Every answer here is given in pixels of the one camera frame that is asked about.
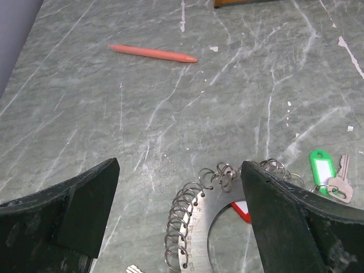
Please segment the green key tag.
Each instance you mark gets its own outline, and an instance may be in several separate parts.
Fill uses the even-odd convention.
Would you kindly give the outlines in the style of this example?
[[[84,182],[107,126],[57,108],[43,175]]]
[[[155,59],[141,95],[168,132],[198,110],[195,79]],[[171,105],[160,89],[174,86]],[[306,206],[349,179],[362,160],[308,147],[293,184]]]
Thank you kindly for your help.
[[[313,150],[309,155],[313,179],[316,186],[319,186],[319,192],[329,196],[327,187],[328,180],[336,176],[336,169],[332,157],[324,150]]]

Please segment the silver key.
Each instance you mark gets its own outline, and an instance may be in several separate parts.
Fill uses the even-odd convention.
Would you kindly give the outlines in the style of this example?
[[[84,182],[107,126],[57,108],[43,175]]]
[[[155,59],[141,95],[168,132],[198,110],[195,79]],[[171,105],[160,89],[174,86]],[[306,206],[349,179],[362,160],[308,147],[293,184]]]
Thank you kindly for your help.
[[[340,168],[336,177],[328,180],[328,193],[330,196],[346,204],[350,203],[353,197],[353,188],[348,181],[349,155],[342,155],[340,159]]]

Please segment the wooden shelf rack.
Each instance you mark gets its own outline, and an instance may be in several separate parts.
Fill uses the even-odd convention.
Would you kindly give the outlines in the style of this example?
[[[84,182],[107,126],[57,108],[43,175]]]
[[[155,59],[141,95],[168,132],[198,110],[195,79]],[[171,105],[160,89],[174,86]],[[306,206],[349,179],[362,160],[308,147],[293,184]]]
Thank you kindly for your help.
[[[219,9],[225,6],[247,5],[251,3],[269,2],[270,0],[214,0],[213,7]]]

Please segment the metal key ring disc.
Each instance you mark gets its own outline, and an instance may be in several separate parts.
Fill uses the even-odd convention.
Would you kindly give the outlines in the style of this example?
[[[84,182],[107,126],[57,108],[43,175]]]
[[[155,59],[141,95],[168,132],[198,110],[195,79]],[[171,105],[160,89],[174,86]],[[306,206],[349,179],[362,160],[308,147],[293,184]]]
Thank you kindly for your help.
[[[232,202],[246,201],[242,167],[219,162],[203,168],[172,200],[164,237],[164,261],[172,272],[212,272],[208,253],[210,228]]]

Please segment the red pencil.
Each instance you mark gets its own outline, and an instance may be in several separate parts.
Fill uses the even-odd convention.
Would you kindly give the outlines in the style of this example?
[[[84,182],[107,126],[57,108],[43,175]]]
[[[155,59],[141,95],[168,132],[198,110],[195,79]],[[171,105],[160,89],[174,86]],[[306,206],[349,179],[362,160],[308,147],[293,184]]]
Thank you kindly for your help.
[[[154,58],[154,59],[162,59],[162,60],[168,60],[168,61],[177,61],[180,63],[197,63],[198,62],[197,58],[186,55],[186,54],[170,52],[170,51],[162,51],[162,50],[158,50],[158,49],[132,47],[132,46],[121,45],[121,44],[109,45],[108,49],[111,49],[118,53],[150,57],[150,58]]]

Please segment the red key tag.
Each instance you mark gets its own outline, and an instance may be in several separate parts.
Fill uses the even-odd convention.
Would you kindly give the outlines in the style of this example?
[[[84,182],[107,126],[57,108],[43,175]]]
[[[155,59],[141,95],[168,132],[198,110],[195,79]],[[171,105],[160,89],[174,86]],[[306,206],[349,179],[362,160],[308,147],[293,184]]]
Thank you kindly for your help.
[[[248,224],[251,223],[251,217],[248,211],[246,201],[232,202],[231,206],[245,222],[247,222]]]

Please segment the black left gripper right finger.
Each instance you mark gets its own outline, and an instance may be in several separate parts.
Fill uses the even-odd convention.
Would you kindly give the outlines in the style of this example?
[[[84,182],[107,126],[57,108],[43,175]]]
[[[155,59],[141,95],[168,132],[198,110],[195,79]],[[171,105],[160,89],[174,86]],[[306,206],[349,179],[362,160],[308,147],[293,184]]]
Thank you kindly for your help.
[[[241,179],[265,272],[363,272],[363,211],[242,163]]]

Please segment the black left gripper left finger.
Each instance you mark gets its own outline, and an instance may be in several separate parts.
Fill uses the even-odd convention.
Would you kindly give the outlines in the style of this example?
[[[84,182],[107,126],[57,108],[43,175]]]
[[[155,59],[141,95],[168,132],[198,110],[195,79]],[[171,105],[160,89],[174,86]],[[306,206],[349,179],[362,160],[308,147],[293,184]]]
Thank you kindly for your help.
[[[98,258],[120,167],[108,159],[1,204],[1,272],[89,272]]]

